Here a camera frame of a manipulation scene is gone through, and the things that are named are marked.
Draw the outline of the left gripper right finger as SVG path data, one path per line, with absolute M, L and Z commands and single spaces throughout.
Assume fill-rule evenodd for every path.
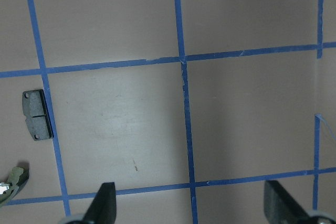
M 268 223 L 309 223 L 310 219 L 277 180 L 264 183 L 264 215 Z

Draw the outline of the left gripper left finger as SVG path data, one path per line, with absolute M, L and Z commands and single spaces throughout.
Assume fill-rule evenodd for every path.
M 103 183 L 86 211 L 83 223 L 115 223 L 117 202 L 115 183 Z

